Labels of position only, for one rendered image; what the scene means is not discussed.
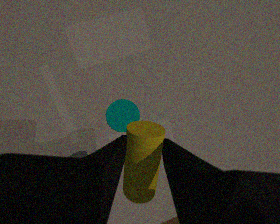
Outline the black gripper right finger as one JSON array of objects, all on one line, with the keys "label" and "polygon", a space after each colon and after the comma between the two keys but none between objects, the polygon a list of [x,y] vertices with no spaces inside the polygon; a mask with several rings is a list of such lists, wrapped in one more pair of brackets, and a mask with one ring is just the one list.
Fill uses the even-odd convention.
[{"label": "black gripper right finger", "polygon": [[280,174],[223,171],[168,138],[162,156],[179,224],[234,224],[244,200],[280,201]]}]

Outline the teal circle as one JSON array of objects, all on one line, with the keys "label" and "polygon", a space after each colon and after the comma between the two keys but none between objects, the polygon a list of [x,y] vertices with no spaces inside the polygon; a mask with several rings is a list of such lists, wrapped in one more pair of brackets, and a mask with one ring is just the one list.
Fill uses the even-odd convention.
[{"label": "teal circle", "polygon": [[120,99],[114,101],[107,109],[106,119],[111,128],[119,132],[126,132],[127,125],[139,121],[138,107],[130,100]]}]

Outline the yellow cylinder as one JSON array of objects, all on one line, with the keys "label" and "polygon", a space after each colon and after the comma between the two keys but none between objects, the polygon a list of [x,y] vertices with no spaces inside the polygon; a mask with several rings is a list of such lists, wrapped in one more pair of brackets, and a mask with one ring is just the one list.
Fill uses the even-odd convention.
[{"label": "yellow cylinder", "polygon": [[150,201],[156,192],[165,128],[151,121],[127,125],[123,192],[135,203]]}]

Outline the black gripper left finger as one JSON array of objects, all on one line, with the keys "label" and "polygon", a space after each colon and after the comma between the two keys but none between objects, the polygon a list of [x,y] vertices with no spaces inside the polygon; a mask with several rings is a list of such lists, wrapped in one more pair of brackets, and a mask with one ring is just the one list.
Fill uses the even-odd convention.
[{"label": "black gripper left finger", "polygon": [[107,224],[126,148],[122,135],[83,158],[0,154],[0,197],[72,201],[76,224]]}]

